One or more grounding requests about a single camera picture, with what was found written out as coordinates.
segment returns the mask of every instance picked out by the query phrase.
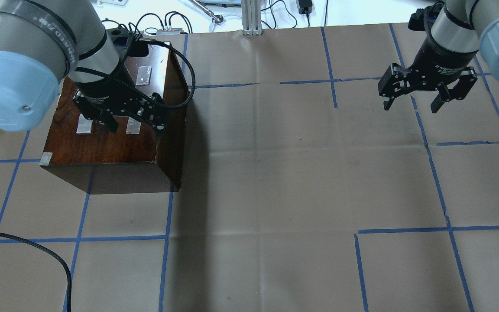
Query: power strip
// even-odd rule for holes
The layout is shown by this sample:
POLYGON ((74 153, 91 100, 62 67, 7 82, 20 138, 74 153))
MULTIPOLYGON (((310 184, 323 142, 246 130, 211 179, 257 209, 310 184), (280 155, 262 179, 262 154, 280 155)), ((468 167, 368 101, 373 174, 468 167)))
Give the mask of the power strip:
POLYGON ((118 6, 123 6, 127 2, 128 2, 128 0, 97 0, 97 4, 112 3, 112 4, 116 4, 118 6))

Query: gray band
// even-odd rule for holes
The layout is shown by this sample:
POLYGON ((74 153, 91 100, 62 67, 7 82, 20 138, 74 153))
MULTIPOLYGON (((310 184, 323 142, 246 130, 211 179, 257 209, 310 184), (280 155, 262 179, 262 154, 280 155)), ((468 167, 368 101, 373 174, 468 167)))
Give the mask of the gray band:
POLYGON ((26 0, 0 1, 0 13, 12 14, 34 24, 49 35, 63 51, 67 66, 65 76, 78 64, 78 50, 67 27, 53 14, 26 0))

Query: power adapter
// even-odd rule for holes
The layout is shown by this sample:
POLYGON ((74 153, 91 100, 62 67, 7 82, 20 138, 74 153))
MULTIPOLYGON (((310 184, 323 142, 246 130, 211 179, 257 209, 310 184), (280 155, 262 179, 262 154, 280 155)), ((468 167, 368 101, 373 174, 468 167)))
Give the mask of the power adapter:
POLYGON ((312 0, 298 0, 298 12, 301 15, 311 14, 313 11, 312 0))

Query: brown wooden box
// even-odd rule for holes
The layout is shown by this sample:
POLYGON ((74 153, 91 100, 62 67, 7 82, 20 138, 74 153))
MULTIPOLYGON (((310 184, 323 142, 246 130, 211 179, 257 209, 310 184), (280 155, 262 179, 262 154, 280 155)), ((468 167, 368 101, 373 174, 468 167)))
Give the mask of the brown wooden box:
MULTIPOLYGON (((129 58, 126 67, 136 81, 140 66, 151 66, 150 85, 137 86, 147 95, 158 92, 167 105, 178 105, 188 87, 174 54, 151 45, 144 58, 129 58)), ((113 134, 94 122, 91 134, 77 134, 80 112, 73 103, 77 88, 65 79, 49 129, 40 166, 90 194, 178 191, 182 179, 186 108, 173 110, 165 134, 158 138, 147 124, 140 134, 126 134, 127 117, 113 134)))

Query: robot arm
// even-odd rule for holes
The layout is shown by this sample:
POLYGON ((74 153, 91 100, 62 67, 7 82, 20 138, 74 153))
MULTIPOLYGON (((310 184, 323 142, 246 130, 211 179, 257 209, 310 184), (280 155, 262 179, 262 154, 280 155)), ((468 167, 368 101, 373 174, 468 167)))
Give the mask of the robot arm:
POLYGON ((408 28, 425 31, 426 39, 410 67, 394 63, 383 75, 378 88, 388 97, 385 110, 396 97, 415 90, 438 91, 433 113, 452 99, 463 100, 477 81, 467 65, 479 50, 499 80, 499 0, 438 1, 413 14, 408 28))
POLYGON ((105 30, 89 0, 0 0, 0 129, 37 126, 68 76, 79 88, 74 101, 85 118, 115 132, 113 116, 131 117, 161 135, 170 107, 159 94, 138 91, 124 61, 147 55, 149 44, 180 52, 140 37, 124 28, 105 30))

